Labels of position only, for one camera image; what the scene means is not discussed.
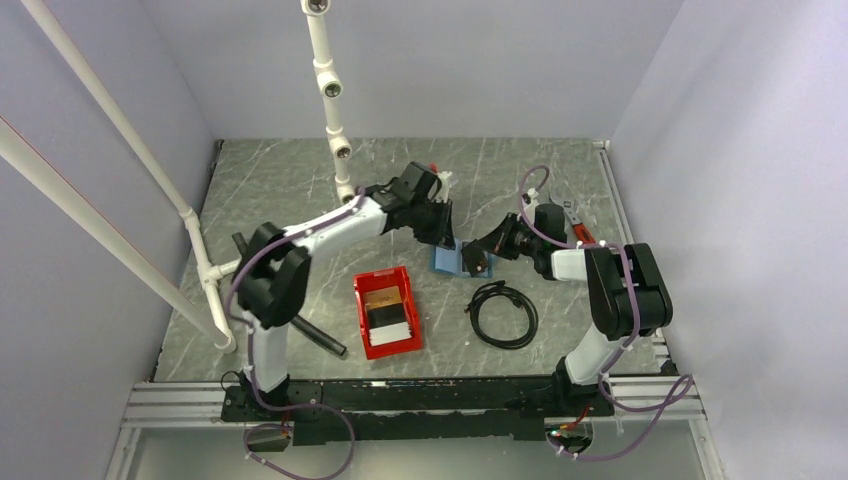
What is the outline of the blue card holder wallet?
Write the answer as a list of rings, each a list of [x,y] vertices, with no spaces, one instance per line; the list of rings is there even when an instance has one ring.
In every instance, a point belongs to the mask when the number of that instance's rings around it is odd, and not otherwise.
[[[484,260],[483,268],[477,273],[472,273],[468,270],[462,255],[462,249],[467,245],[469,245],[469,242],[458,241],[456,247],[453,249],[434,247],[430,259],[430,270],[452,277],[492,278],[494,266],[493,256],[482,249],[476,249],[475,253],[481,254],[480,259]]]

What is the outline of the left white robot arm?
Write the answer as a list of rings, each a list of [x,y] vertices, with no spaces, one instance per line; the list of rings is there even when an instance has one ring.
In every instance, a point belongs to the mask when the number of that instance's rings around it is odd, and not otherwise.
[[[248,407],[264,420],[287,406],[286,347],[300,314],[313,263],[359,242],[408,229],[420,244],[455,246],[450,171],[409,163],[401,175],[354,194],[345,205],[301,224],[260,225],[240,247],[227,306],[236,304],[248,332],[243,375],[252,388]]]

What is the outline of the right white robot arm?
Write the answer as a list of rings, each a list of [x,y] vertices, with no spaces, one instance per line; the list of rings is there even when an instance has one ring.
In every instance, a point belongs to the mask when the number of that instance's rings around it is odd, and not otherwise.
[[[550,391],[555,409],[574,415],[637,338],[671,323],[673,306],[649,245],[567,247],[566,239],[564,208],[544,203],[534,207],[529,221],[508,214],[493,231],[464,246],[461,255],[471,275],[488,267],[489,256],[525,256],[546,280],[586,283],[592,325],[558,362]]]

